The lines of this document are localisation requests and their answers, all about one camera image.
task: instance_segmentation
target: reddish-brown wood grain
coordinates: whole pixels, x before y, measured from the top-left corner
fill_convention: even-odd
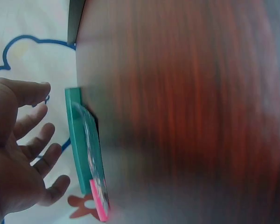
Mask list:
[[[280,223],[280,0],[92,0],[78,83],[110,223]]]

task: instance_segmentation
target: palm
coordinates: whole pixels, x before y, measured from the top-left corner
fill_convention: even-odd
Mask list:
[[[40,105],[34,114],[16,121],[18,107],[43,101],[49,90],[49,85],[0,79],[0,207],[3,215],[36,203],[51,205],[64,194],[70,183],[67,176],[60,176],[51,188],[45,189],[43,178],[61,155],[58,144],[49,146],[43,158],[34,166],[30,165],[50,141],[55,131],[53,124],[45,124],[39,135],[27,145],[17,144],[17,140],[47,113],[47,107]]]

